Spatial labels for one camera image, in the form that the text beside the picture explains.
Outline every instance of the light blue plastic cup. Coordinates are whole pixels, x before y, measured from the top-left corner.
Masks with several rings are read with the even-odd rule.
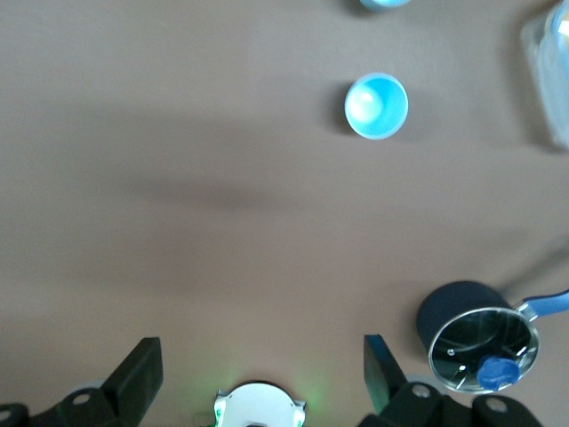
[[[403,6],[410,0],[359,0],[362,6],[371,12],[381,12],[394,7]]]
[[[403,126],[409,101],[396,78],[373,73],[359,78],[349,88],[344,109],[356,133],[368,140],[382,140]]]

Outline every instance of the clear plastic container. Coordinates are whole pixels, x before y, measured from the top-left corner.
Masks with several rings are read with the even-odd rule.
[[[552,141],[569,151],[569,0],[522,30]]]

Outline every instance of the blue lid knob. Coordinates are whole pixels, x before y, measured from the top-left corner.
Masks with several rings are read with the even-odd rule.
[[[514,360],[490,357],[478,369],[478,383],[490,391],[498,391],[503,384],[517,383],[522,371]]]

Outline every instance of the beige surface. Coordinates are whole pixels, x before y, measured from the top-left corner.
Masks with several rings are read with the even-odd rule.
[[[260,377],[308,426],[353,426],[363,335],[427,375],[413,318],[437,286],[564,289],[566,257],[524,273],[569,233],[569,157],[542,148],[518,42],[548,6],[0,3],[0,401],[44,410],[160,335],[145,425],[192,425]],[[380,142],[341,116],[372,71],[410,96]],[[568,320],[538,320],[508,393],[545,426],[569,415]]]

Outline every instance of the pot handle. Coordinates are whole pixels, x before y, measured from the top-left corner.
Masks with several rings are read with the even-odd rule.
[[[516,310],[530,319],[569,310],[569,289],[555,295],[532,296],[525,298]]]

